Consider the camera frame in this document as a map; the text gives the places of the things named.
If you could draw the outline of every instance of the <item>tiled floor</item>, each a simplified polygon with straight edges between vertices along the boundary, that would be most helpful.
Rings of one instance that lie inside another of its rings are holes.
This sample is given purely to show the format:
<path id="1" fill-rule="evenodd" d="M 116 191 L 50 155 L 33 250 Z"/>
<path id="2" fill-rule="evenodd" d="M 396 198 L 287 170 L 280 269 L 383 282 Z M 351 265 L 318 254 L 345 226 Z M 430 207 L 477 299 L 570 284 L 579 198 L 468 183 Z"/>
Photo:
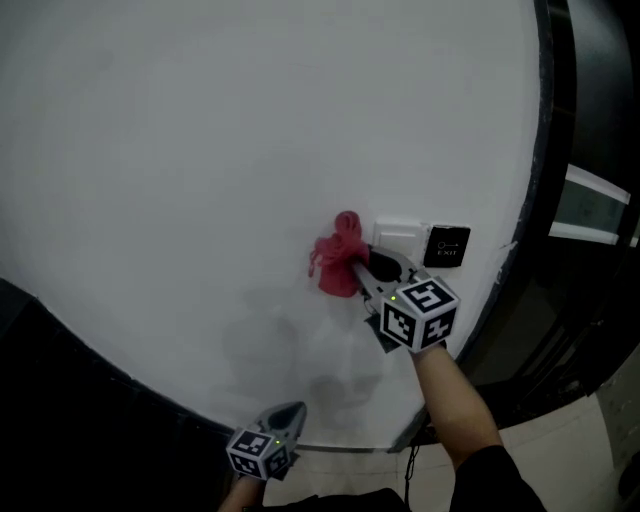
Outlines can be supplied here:
<path id="1" fill-rule="evenodd" d="M 595 396 L 501 432 L 524 479 L 549 512 L 612 512 L 617 474 Z M 271 481 L 265 505 L 310 495 L 363 494 L 390 487 L 404 496 L 408 453 L 300 452 L 285 482 Z M 423 446 L 411 480 L 415 511 L 449 509 L 455 476 L 441 445 Z"/>

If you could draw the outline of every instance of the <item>red cloth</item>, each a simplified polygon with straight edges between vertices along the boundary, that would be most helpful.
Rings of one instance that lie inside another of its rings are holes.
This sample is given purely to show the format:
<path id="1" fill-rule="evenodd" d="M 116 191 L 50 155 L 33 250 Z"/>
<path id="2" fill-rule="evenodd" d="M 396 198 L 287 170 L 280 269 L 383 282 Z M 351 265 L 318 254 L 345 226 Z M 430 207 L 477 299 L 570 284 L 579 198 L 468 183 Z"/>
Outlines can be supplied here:
<path id="1" fill-rule="evenodd" d="M 356 212 L 342 212 L 335 221 L 336 232 L 330 238 L 318 238 L 309 257 L 309 277 L 315 266 L 321 269 L 318 287 L 336 297 L 353 297 L 360 287 L 351 269 L 358 258 L 369 265 L 369 246 L 362 241 L 362 226 Z"/>

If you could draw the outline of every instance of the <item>light switch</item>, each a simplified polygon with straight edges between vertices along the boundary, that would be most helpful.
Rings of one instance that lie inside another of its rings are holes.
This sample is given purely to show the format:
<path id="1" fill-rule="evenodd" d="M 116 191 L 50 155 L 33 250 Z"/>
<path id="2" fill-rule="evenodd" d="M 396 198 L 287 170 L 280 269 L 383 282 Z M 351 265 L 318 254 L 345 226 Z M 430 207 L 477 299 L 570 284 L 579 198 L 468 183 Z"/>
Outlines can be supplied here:
<path id="1" fill-rule="evenodd" d="M 414 263 L 422 260 L 427 226 L 419 220 L 379 217 L 373 227 L 373 245 L 404 254 Z"/>
<path id="2" fill-rule="evenodd" d="M 412 256 L 416 250 L 418 237 L 415 233 L 380 233 L 380 247 Z"/>

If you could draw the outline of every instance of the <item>human arm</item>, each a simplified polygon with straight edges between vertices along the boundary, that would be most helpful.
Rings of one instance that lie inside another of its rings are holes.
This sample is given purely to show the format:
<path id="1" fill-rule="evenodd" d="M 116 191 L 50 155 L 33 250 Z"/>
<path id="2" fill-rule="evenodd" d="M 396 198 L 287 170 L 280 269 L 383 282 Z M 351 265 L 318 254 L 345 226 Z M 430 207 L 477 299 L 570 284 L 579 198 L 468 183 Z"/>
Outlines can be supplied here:
<path id="1" fill-rule="evenodd" d="M 244 507 L 261 506 L 265 485 L 265 481 L 250 476 L 240 478 L 218 512 L 242 512 Z"/>
<path id="2" fill-rule="evenodd" d="M 427 411 L 438 437 L 458 469 L 488 446 L 502 446 L 489 408 L 458 365 L 437 345 L 413 356 Z"/>

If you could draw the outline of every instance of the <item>black sleeve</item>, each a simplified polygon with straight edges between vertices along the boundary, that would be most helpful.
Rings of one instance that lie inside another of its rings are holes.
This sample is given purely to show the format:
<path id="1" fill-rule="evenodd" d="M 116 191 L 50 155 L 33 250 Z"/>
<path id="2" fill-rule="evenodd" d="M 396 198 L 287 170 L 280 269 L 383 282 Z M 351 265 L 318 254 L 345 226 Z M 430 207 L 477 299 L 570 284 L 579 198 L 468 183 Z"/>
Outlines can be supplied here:
<path id="1" fill-rule="evenodd" d="M 456 471 L 451 512 L 544 511 L 542 502 L 522 479 L 502 446 L 484 448 Z"/>

